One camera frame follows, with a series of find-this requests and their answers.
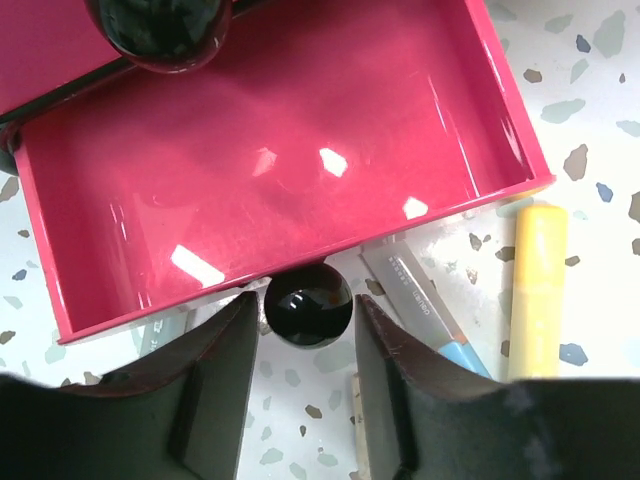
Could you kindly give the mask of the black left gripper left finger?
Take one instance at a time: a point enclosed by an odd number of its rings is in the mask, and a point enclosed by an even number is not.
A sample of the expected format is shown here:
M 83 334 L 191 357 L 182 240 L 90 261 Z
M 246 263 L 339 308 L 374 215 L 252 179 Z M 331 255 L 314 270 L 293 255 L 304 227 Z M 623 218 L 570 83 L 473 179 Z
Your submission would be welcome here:
M 97 384 L 1 378 L 5 479 L 232 479 L 257 350 L 258 300 L 209 320 Z

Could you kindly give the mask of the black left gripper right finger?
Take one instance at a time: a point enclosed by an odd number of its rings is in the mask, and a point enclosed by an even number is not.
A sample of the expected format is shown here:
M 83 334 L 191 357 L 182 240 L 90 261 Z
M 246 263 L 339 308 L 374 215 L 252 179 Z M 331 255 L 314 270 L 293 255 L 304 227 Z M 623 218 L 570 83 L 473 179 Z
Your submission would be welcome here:
M 639 383 L 499 383 L 446 359 L 369 296 L 355 346 L 375 479 L 635 479 Z

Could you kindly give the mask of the pink bottom drawer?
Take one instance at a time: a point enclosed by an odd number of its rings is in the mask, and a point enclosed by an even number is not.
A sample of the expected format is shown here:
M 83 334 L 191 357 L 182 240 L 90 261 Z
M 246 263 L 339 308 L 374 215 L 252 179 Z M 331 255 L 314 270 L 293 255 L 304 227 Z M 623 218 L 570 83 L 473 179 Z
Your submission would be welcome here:
M 553 181 L 481 1 L 270 1 L 21 141 L 63 343 Z

